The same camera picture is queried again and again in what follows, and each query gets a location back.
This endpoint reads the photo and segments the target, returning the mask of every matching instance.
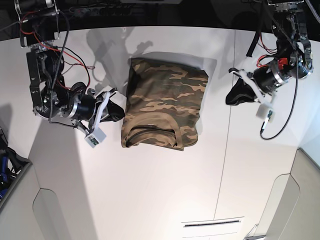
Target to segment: vent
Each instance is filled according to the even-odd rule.
[[[183,238],[209,237],[225,234],[236,234],[243,223],[244,217],[213,220],[183,222]]]

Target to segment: camouflage t-shirt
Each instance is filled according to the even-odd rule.
[[[194,67],[131,60],[121,144],[183,150],[198,141],[196,123],[208,75]]]

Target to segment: red component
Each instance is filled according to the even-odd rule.
[[[279,67],[279,70],[283,70],[284,69],[284,65],[288,65],[288,59],[287,58],[280,58],[278,60],[278,67]]]

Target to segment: camouflage fabric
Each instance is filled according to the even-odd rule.
[[[190,66],[131,60],[121,144],[183,150],[198,141],[196,122],[208,75]]]

